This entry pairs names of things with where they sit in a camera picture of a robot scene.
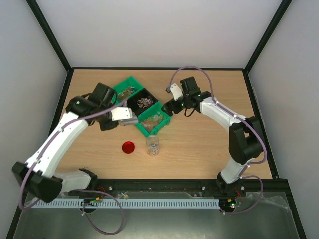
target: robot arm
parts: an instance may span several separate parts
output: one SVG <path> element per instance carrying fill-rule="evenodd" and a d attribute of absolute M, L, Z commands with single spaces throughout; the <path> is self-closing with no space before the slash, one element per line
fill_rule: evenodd
<path fill-rule="evenodd" d="M 186 78 L 180 82 L 183 89 L 177 84 L 172 84 L 170 89 L 166 90 L 173 94 L 173 99 L 164 104 L 163 110 L 172 115 L 173 112 L 177 114 L 183 109 L 193 109 L 209 116 L 229 132 L 231 157 L 226 167 L 217 175 L 217 186 L 221 193 L 225 193 L 227 188 L 234 184 L 244 170 L 249 167 L 249 163 L 263 152 L 257 138 L 237 117 L 245 119 L 256 133 L 262 136 L 259 121 L 256 117 L 247 118 L 233 112 L 216 98 L 213 100 L 210 92 L 201 92 L 194 77 Z"/>
<path fill-rule="evenodd" d="M 116 93 L 112 88 L 99 83 L 92 93 L 71 99 L 58 126 L 40 149 L 25 164 L 17 162 L 13 166 L 12 171 L 18 182 L 22 183 L 27 171 L 36 163 L 25 187 L 45 202 L 51 202 L 63 192 L 95 189 L 97 176 L 86 169 L 65 174 L 55 173 L 55 170 L 76 137 L 95 121 L 99 122 L 101 131 L 116 128 L 122 121 L 125 125 L 137 123 L 137 117 L 130 108 L 116 107 L 101 116 L 80 119 L 68 125 L 72 120 L 111 107 L 114 104 L 111 103 L 114 95 Z"/>

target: white wall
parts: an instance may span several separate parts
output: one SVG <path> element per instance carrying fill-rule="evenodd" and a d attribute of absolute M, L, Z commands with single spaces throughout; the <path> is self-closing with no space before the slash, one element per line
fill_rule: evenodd
<path fill-rule="evenodd" d="M 318 238 L 319 1 L 295 0 L 250 74 L 282 178 Z"/>
<path fill-rule="evenodd" d="M 243 68 L 281 0 L 38 0 L 77 67 Z"/>
<path fill-rule="evenodd" d="M 66 72 L 24 0 L 0 1 L 0 238 L 17 207 L 11 168 L 48 136 Z"/>

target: black frame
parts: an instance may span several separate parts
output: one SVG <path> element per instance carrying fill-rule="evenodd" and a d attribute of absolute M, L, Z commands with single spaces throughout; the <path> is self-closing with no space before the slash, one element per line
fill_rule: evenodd
<path fill-rule="evenodd" d="M 60 120 L 60 116 L 63 110 L 64 102 L 66 99 L 66 95 L 70 86 L 70 82 L 73 76 L 73 72 L 75 69 L 122 69 L 122 70 L 176 70 L 177 68 L 162 68 L 162 67 L 152 67 L 152 68 L 143 68 L 143 67 L 71 67 L 68 63 L 59 43 L 57 42 L 48 22 L 46 21 L 41 9 L 39 8 L 36 0 L 26 0 L 28 5 L 30 6 L 32 12 L 34 13 L 36 19 L 38 20 L 39 24 L 41 25 L 44 33 L 46 34 L 48 40 L 50 41 L 53 49 L 55 50 L 56 54 L 58 55 L 61 63 L 63 64 L 65 70 L 67 71 L 67 76 L 65 79 L 65 83 L 62 89 L 62 93 L 60 95 L 60 99 L 58 102 L 58 106 L 56 108 L 54 118 L 51 124 L 50 133 L 54 130 L 54 128 L 58 125 Z M 264 134 L 266 147 L 268 149 L 268 164 L 271 170 L 271 174 L 273 179 L 263 179 L 264 184 L 264 191 L 265 192 L 285 192 L 286 197 L 288 199 L 289 206 L 292 210 L 293 218 L 295 220 L 295 224 L 297 227 L 297 231 L 299 233 L 299 237 L 301 239 L 306 238 L 305 231 L 303 229 L 301 220 L 299 218 L 299 214 L 286 179 L 280 179 L 277 168 L 275 165 L 275 161 L 273 158 L 273 154 L 271 152 L 271 148 L 269 145 L 269 141 L 266 135 L 266 131 L 264 128 L 264 124 L 261 118 L 261 114 L 257 105 L 256 97 L 254 95 L 254 91 L 251 85 L 251 81 L 249 79 L 249 72 L 252 69 L 253 65 L 255 64 L 257 58 L 261 54 L 262 50 L 264 49 L 265 45 L 267 44 L 269 38 L 271 37 L 272 33 L 276 29 L 277 25 L 279 24 L 281 18 L 283 17 L 284 13 L 286 12 L 287 8 L 289 7 L 292 0 L 282 0 L 279 8 L 277 9 L 274 17 L 272 18 L 270 24 L 268 25 L 264 35 L 262 36 L 260 42 L 258 43 L 254 53 L 252 54 L 250 60 L 248 61 L 245 69 L 242 68 L 203 68 L 204 70 L 236 70 L 242 71 L 246 87 L 248 90 L 248 94 L 250 97 L 250 101 L 252 104 L 252 108 L 254 111 L 255 116 L 259 119 L 260 124 L 262 126 L 262 132 Z M 152 191 L 168 191 L 170 188 L 172 191 L 194 191 L 194 192 L 202 192 L 202 186 L 206 187 L 206 193 L 210 193 L 209 195 L 213 196 L 213 193 L 210 191 L 211 185 L 215 185 L 216 180 L 126 180 L 126 179 L 100 179 L 99 183 L 105 185 L 106 188 L 112 186 L 113 193 L 117 191 L 134 191 L 134 190 L 144 190 L 149 191 L 149 188 L 152 188 Z M 258 180 L 243 180 L 245 185 L 245 191 L 259 191 L 260 190 L 260 183 Z M 21 210 L 19 207 L 17 208 L 14 218 L 11 223 L 11 227 L 7 234 L 7 239 L 12 239 L 14 236 L 14 232 L 21 214 Z"/>

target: white cable tray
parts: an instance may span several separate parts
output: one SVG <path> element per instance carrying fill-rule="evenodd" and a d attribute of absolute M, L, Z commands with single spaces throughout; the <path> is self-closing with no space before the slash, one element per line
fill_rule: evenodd
<path fill-rule="evenodd" d="M 218 199 L 118 199 L 125 209 L 219 209 Z M 34 208 L 82 208 L 84 199 L 55 199 L 38 202 Z M 103 199 L 85 208 L 118 208 L 112 199 Z"/>

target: cable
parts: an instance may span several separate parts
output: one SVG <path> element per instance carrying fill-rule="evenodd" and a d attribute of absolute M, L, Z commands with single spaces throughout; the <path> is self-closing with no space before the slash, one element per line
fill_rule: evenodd
<path fill-rule="evenodd" d="M 35 166 L 37 165 L 37 163 L 34 163 L 32 164 L 32 166 L 30 167 L 30 169 L 27 171 L 26 175 L 24 178 L 29 178 L 32 170 L 35 168 Z M 23 197 L 23 192 L 24 192 L 24 188 L 25 188 L 25 185 L 26 185 L 26 182 L 27 180 L 23 180 L 22 183 L 21 183 L 21 188 L 20 188 L 20 191 L 19 191 L 19 208 L 24 211 L 24 210 L 28 210 L 30 208 L 32 208 L 35 204 L 37 204 L 37 202 L 40 201 L 40 199 L 37 199 L 35 202 L 33 202 L 32 204 L 30 204 L 28 207 L 24 207 L 23 205 L 23 200 L 22 200 L 22 197 Z"/>
<path fill-rule="evenodd" d="M 235 214 L 241 214 L 241 213 L 246 213 L 250 210 L 252 210 L 258 203 L 259 201 L 261 200 L 262 196 L 263 196 L 263 189 L 264 189 L 264 185 L 263 185 L 263 181 L 260 179 L 260 177 L 256 176 L 256 175 L 251 175 L 251 176 L 246 176 L 246 177 L 242 177 L 242 179 L 247 179 L 247 178 L 257 178 L 260 182 L 260 194 L 259 194 L 259 197 L 257 199 L 257 201 L 249 208 L 245 209 L 245 210 L 242 210 L 242 211 L 239 211 L 239 212 L 232 212 L 232 213 L 228 213 L 228 212 L 225 212 L 223 209 L 220 209 L 220 211 L 225 215 L 225 214 L 229 214 L 229 215 L 235 215 Z"/>
<path fill-rule="evenodd" d="M 83 206 L 83 208 L 82 208 L 82 215 L 84 215 L 84 216 L 86 217 L 86 219 L 89 221 L 89 223 L 91 224 L 91 226 L 92 226 L 96 231 L 98 231 L 98 232 L 101 233 L 101 234 L 110 236 L 110 235 L 115 235 L 115 234 L 119 233 L 119 232 L 123 229 L 123 227 L 124 227 L 124 222 L 125 222 L 125 214 L 124 214 L 124 210 L 123 210 L 123 208 L 122 208 L 120 202 L 119 202 L 116 198 L 114 198 L 112 195 L 110 195 L 110 194 L 108 194 L 108 193 L 101 192 L 101 191 L 96 191 L 96 190 L 81 190 L 81 189 L 78 189 L 78 190 L 76 190 L 76 191 L 84 192 L 84 193 L 100 193 L 100 194 L 102 194 L 102 195 L 105 195 L 105 196 L 108 196 L 108 197 L 112 198 L 112 199 L 116 202 L 116 204 L 119 206 L 119 208 L 120 208 L 120 210 L 121 210 L 121 215 L 122 215 L 121 224 L 120 224 L 119 228 L 118 228 L 115 232 L 113 232 L 113 233 L 108 233 L 108 232 L 102 231 L 101 229 L 97 228 L 97 227 L 93 224 L 93 222 L 89 219 L 88 215 L 85 213 L 85 207 L 86 207 L 89 203 L 85 203 L 85 204 L 84 204 L 84 206 Z"/>
<path fill-rule="evenodd" d="M 236 114 L 235 112 L 233 112 L 233 111 L 227 109 L 226 107 L 224 107 L 223 105 L 221 105 L 221 104 L 219 103 L 219 101 L 215 98 L 214 93 L 213 93 L 213 83 L 212 83 L 212 80 L 211 80 L 211 78 L 209 77 L 209 75 L 208 75 L 203 69 L 201 69 L 201 68 L 199 68 L 199 67 L 197 67 L 197 66 L 183 66 L 183 67 L 180 67 L 179 69 L 177 69 L 177 70 L 174 72 L 174 74 L 173 74 L 173 76 L 172 76 L 172 78 L 171 78 L 171 80 L 170 80 L 170 82 L 169 82 L 168 88 L 170 88 L 170 86 L 172 85 L 173 80 L 174 80 L 174 77 L 176 76 L 176 74 L 177 74 L 179 71 L 181 71 L 181 70 L 183 70 L 183 69 L 186 69 L 186 68 L 194 68 L 194 69 L 197 69 L 197 70 L 199 70 L 200 72 L 202 72 L 202 73 L 207 77 L 207 79 L 208 79 L 208 81 L 209 81 L 209 85 L 210 85 L 211 97 L 212 97 L 213 102 L 214 102 L 218 107 L 220 107 L 222 110 L 226 111 L 228 114 L 230 114 L 231 116 L 233 116 L 234 118 L 238 119 L 238 120 L 241 121 L 243 124 L 245 124 L 245 125 L 250 129 L 250 131 L 254 134 L 254 136 L 257 138 L 257 140 L 259 141 L 259 143 L 261 144 L 261 147 L 263 148 L 263 151 L 264 151 L 264 158 L 263 158 L 261 161 L 258 161 L 258 162 L 250 162 L 248 165 L 250 165 L 250 164 L 260 164 L 260 163 L 264 163 L 264 162 L 267 160 L 267 150 L 266 150 L 266 146 L 265 146 L 264 142 L 263 142 L 262 139 L 259 137 L 259 135 L 257 134 L 257 132 L 256 132 L 244 119 L 240 118 L 239 116 L 237 116 L 237 114 Z M 245 166 L 245 167 L 242 169 L 242 171 L 239 173 L 239 176 L 241 176 L 246 169 L 247 169 L 247 166 Z"/>
<path fill-rule="evenodd" d="M 187 108 L 185 109 L 185 112 L 184 112 L 184 115 L 186 117 L 190 117 L 193 113 L 195 112 L 195 108 L 192 110 L 192 112 L 189 114 L 189 115 L 186 115 L 187 114 Z"/>
<path fill-rule="evenodd" d="M 31 207 L 33 207 L 38 201 L 32 203 L 30 206 L 28 207 L 24 207 L 23 206 L 23 201 L 22 201 L 22 195 L 23 195 L 23 192 L 24 192 L 24 188 L 25 188 L 25 185 L 26 185 L 26 182 L 28 181 L 29 179 L 29 176 L 31 174 L 31 172 L 33 171 L 33 169 L 36 167 L 37 163 L 40 162 L 44 152 L 48 149 L 48 147 L 50 146 L 50 144 L 55 140 L 55 138 L 61 133 L 64 131 L 64 129 L 66 127 L 68 127 L 70 124 L 74 123 L 74 122 L 77 122 L 79 120 L 87 120 L 87 119 L 91 119 L 91 118 L 94 118 L 94 117 L 97 117 L 97 116 L 100 116 L 100 115 L 103 115 L 107 112 L 110 112 L 111 110 L 115 109 L 116 107 L 119 107 L 123 104 L 126 103 L 128 97 L 126 97 L 124 100 L 122 100 L 120 103 L 116 104 L 116 105 L 113 105 L 112 107 L 109 107 L 105 110 L 102 110 L 100 112 L 96 112 L 94 114 L 91 114 L 91 115 L 88 115 L 88 116 L 83 116 L 83 117 L 80 117 L 80 118 L 77 118 L 77 119 L 74 119 L 74 120 L 71 120 L 69 121 L 68 123 L 66 123 L 64 126 L 61 127 L 61 131 L 57 131 L 51 138 L 50 140 L 47 142 L 47 144 L 43 147 L 43 149 L 41 150 L 41 152 L 39 153 L 39 155 L 37 156 L 37 161 L 32 164 L 32 166 L 29 168 L 29 170 L 27 171 L 22 183 L 21 183 L 21 187 L 20 187 L 20 191 L 19 191 L 19 199 L 18 199 L 18 205 L 19 205 L 19 208 L 23 211 L 23 210 L 27 210 L 27 209 L 30 209 Z"/>

